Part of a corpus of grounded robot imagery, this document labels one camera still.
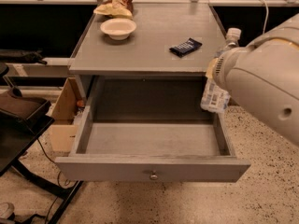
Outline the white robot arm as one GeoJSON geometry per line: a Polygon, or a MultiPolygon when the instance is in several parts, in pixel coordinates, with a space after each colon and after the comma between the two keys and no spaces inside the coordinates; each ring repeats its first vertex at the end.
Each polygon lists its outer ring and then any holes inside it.
{"type": "Polygon", "coordinates": [[[299,146],[299,14],[223,51],[209,73],[238,105],[299,146]]]}

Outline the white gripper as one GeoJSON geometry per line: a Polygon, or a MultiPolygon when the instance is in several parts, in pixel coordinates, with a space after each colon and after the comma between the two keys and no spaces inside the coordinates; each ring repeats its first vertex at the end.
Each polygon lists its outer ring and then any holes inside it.
{"type": "Polygon", "coordinates": [[[249,83],[248,72],[245,69],[248,55],[248,48],[234,48],[223,52],[219,58],[213,58],[210,61],[206,77],[214,78],[224,90],[244,88],[249,83]]]}

